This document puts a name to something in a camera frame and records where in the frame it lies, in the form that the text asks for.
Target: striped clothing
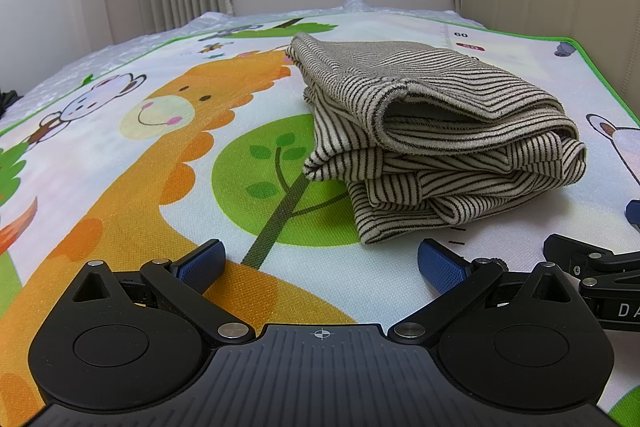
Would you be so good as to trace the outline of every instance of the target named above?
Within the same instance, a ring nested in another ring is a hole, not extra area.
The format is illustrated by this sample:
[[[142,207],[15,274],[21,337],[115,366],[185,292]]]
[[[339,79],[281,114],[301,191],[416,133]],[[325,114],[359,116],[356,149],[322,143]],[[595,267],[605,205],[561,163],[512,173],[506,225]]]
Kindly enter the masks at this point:
[[[558,100],[476,58],[306,34],[288,54],[315,122],[305,176],[347,183],[364,243],[503,212],[586,169]]]

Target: tree trunk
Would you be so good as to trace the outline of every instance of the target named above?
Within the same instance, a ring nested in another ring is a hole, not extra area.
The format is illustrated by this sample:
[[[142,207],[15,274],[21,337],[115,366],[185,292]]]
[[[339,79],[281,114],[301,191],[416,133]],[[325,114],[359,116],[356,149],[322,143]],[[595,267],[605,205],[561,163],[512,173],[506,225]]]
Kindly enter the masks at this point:
[[[260,230],[258,237],[255,238],[251,248],[242,259],[242,264],[260,269],[308,185],[309,180],[305,178],[304,174],[300,173],[267,220],[265,226]]]
[[[300,19],[291,19],[290,21],[274,26],[274,28],[288,28],[289,26],[293,26],[296,22],[300,22],[303,18],[304,17],[300,17]]]

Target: gray ribbed plate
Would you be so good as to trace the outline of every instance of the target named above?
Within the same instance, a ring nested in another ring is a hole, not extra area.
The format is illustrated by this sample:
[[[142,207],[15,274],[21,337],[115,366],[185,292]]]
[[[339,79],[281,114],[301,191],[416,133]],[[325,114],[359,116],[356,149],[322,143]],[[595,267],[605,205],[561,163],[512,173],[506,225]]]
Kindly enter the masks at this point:
[[[612,427],[592,406],[553,415],[492,409],[457,390],[427,350],[375,325],[269,325],[221,347],[202,376],[166,402],[97,415],[53,405],[33,427]]]

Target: blue gripper pad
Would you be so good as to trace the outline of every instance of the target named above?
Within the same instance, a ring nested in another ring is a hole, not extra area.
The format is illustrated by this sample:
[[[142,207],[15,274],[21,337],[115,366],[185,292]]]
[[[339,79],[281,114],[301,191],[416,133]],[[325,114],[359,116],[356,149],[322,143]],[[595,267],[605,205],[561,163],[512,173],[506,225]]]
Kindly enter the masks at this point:
[[[418,247],[418,269],[441,294],[471,275],[471,263],[443,247],[433,239],[425,239]]]
[[[640,200],[631,200],[625,209],[626,220],[632,225],[640,225]]]
[[[171,263],[169,270],[178,280],[203,294],[222,275],[225,261],[225,245],[217,239],[209,239],[175,263]]]

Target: play mat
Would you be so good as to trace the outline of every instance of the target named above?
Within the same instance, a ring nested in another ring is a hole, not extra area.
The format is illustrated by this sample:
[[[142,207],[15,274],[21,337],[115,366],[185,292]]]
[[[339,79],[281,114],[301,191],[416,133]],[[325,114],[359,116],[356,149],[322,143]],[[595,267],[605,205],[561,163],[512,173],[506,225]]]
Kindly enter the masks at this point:
[[[340,182],[296,183],[313,147],[304,84],[284,52],[297,32],[423,42],[509,70],[561,100],[588,147],[586,175],[499,216],[361,245]],[[215,237],[228,263],[206,296],[257,331],[354,322],[386,330],[436,296],[417,269],[425,237],[514,271],[543,261],[551,233],[640,250],[624,216],[640,192],[638,120],[575,42],[386,12],[296,17],[175,39],[77,85],[0,136],[3,427],[42,406],[29,345],[91,259],[135,270]],[[607,334],[616,363],[599,405],[640,425],[638,333]]]

